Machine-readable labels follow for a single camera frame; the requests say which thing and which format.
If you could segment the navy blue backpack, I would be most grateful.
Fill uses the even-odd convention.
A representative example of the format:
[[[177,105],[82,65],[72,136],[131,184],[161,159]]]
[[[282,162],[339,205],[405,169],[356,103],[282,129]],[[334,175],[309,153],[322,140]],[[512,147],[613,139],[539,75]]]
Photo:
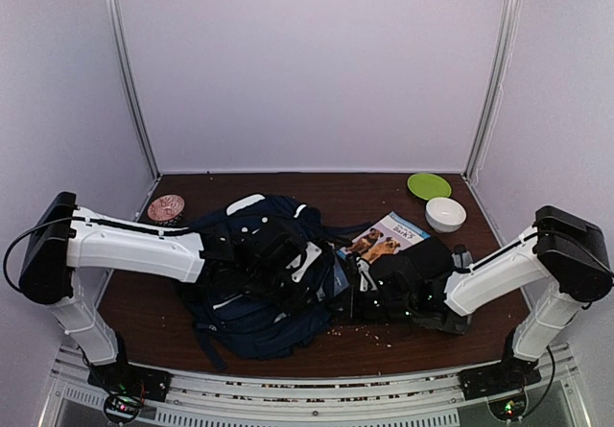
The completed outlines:
[[[335,308],[349,282],[337,250],[350,246],[351,237],[367,229],[358,225],[325,225],[320,211],[292,197],[252,194],[188,223],[202,238],[205,231],[226,226],[232,233],[245,225],[250,229],[273,219],[286,223],[305,239],[321,247],[321,257],[309,270],[318,287],[318,301],[308,309],[288,315],[275,305],[242,295],[223,298],[204,286],[201,274],[194,284],[178,283],[177,296],[192,317],[199,346],[214,369],[227,364],[215,343],[243,359],[270,360],[292,355],[327,331]]]

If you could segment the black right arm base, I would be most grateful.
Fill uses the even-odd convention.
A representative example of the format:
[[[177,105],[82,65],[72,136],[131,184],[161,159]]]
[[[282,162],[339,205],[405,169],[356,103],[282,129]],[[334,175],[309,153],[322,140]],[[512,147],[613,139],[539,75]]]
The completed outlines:
[[[537,360],[527,361],[515,356],[512,349],[512,335],[508,335],[499,362],[459,372],[464,399],[489,397],[521,390],[527,385],[538,383],[542,377],[536,366]]]

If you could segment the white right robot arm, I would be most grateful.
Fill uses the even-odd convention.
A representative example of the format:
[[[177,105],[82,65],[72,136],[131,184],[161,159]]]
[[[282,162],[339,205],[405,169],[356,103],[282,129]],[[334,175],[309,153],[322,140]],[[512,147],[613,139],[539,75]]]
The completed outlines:
[[[513,242],[473,262],[462,246],[448,249],[436,236],[416,237],[407,248],[384,244],[365,253],[340,249],[358,281],[352,311],[362,320],[409,321],[462,335],[482,306],[537,280],[548,288],[508,335],[503,361],[492,369],[498,389],[513,389],[578,311],[613,288],[601,229],[546,205]]]

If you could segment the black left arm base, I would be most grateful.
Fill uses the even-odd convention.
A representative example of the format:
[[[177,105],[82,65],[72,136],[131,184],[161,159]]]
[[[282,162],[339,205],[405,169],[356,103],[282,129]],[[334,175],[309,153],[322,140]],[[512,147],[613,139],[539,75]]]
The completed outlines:
[[[131,364],[123,337],[118,332],[115,337],[118,344],[116,360],[106,365],[88,363],[87,382],[107,392],[164,402],[171,384],[171,373]]]

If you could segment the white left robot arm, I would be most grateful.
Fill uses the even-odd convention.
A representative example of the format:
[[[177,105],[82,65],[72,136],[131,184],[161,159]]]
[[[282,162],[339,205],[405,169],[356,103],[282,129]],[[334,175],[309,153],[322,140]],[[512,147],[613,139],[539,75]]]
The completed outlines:
[[[252,194],[167,229],[109,218],[63,192],[23,238],[14,289],[49,307],[118,392],[131,391],[138,373],[120,334],[84,297],[82,268],[171,279],[215,368],[224,367],[220,347],[244,359],[285,357],[330,324],[333,255],[319,212],[289,197]]]

